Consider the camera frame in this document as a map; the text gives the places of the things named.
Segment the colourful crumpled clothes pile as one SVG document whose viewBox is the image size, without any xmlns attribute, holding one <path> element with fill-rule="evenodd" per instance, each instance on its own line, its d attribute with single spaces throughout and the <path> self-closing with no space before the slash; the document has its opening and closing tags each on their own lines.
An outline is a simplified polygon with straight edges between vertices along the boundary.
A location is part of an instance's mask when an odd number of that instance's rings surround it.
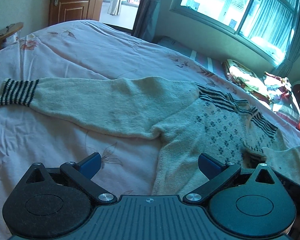
<svg viewBox="0 0 300 240">
<path fill-rule="evenodd" d="M 272 103 L 292 103 L 292 88 L 287 77 L 280 77 L 264 72 L 263 82 L 266 85 Z"/>
</svg>

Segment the brown wooden door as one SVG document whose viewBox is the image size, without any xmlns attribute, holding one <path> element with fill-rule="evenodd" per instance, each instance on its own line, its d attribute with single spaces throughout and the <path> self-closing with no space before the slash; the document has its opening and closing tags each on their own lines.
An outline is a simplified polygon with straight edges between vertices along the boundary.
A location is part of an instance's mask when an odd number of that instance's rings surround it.
<svg viewBox="0 0 300 240">
<path fill-rule="evenodd" d="M 100 19 L 103 0 L 50 0 L 49 25 L 73 20 Z"/>
</svg>

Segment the wooden side table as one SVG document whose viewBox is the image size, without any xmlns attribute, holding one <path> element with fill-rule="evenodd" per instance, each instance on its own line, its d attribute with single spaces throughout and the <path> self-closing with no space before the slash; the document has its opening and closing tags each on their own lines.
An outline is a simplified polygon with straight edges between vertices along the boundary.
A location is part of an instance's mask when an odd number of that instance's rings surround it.
<svg viewBox="0 0 300 240">
<path fill-rule="evenodd" d="M 20 31 L 24 26 L 23 22 L 12 23 L 6 26 L 4 29 L 0 30 L 0 50 L 3 48 L 4 44 L 7 41 L 7 38 L 16 34 Z"/>
</svg>

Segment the pink floral bed sheet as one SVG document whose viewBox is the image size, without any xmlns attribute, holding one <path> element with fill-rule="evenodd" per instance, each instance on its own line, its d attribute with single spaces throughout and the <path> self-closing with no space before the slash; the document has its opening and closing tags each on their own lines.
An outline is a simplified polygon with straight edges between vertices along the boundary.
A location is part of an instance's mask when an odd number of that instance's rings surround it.
<svg viewBox="0 0 300 240">
<path fill-rule="evenodd" d="M 300 132 L 194 54 L 97 21 L 0 51 L 0 239 L 10 236 L 4 202 L 32 163 L 99 152 L 94 181 L 113 194 L 183 196 L 207 180 L 201 153 L 244 164 L 245 146 L 300 183 Z"/>
</svg>

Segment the white tied balcony curtain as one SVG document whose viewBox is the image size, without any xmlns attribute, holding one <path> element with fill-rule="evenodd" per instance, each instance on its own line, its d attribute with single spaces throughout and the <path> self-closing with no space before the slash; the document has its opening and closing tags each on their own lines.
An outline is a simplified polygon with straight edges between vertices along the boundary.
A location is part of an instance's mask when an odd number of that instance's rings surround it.
<svg viewBox="0 0 300 240">
<path fill-rule="evenodd" d="M 111 16 L 118 16 L 121 10 L 122 0 L 110 0 L 108 14 Z"/>
</svg>

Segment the striped pillow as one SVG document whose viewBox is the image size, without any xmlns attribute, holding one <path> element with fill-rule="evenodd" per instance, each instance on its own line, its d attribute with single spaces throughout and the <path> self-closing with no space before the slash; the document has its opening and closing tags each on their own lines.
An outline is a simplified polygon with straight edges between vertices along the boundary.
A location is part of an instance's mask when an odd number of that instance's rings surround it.
<svg viewBox="0 0 300 240">
<path fill-rule="evenodd" d="M 280 90 L 271 90 L 269 94 L 272 111 L 293 127 L 298 128 L 300 108 L 294 94 L 291 91 L 281 92 Z"/>
</svg>

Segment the dark grey curtain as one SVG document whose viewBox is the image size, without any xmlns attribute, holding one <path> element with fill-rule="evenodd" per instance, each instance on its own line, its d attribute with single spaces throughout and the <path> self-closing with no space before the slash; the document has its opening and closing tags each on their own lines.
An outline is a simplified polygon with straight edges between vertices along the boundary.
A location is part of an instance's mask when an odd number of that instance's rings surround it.
<svg viewBox="0 0 300 240">
<path fill-rule="evenodd" d="M 287 77 L 294 62 L 300 57 L 300 0 L 297 0 L 295 10 L 286 55 L 283 61 L 271 71 L 271 74 L 276 76 Z"/>
</svg>

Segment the dark curtain by door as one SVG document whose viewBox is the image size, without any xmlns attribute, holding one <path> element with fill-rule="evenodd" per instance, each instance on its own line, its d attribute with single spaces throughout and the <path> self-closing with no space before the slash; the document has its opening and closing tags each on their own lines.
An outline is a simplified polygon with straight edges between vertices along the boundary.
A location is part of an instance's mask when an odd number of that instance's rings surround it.
<svg viewBox="0 0 300 240">
<path fill-rule="evenodd" d="M 161 0 L 140 0 L 132 36 L 152 42 L 159 17 Z"/>
</svg>

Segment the window with grey frame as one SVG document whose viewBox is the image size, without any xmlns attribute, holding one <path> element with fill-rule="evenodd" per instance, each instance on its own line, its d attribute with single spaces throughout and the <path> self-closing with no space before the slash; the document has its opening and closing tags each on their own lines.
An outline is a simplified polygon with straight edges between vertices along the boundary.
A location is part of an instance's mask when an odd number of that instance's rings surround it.
<svg viewBox="0 0 300 240">
<path fill-rule="evenodd" d="M 275 66 L 285 58 L 297 0 L 173 0 L 171 9 L 247 45 Z"/>
</svg>

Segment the cream knit striped sweater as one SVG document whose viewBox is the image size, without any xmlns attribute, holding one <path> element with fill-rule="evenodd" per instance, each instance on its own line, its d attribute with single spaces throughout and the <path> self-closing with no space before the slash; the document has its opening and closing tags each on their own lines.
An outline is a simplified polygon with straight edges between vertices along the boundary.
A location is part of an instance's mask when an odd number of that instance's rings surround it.
<svg viewBox="0 0 300 240">
<path fill-rule="evenodd" d="M 185 194 L 206 182 L 197 164 L 201 153 L 244 167 L 265 161 L 300 184 L 300 146 L 289 148 L 281 130 L 248 100 L 196 82 L 157 76 L 6 79 L 0 105 L 11 104 L 106 135 L 160 138 L 154 195 Z"/>
</svg>

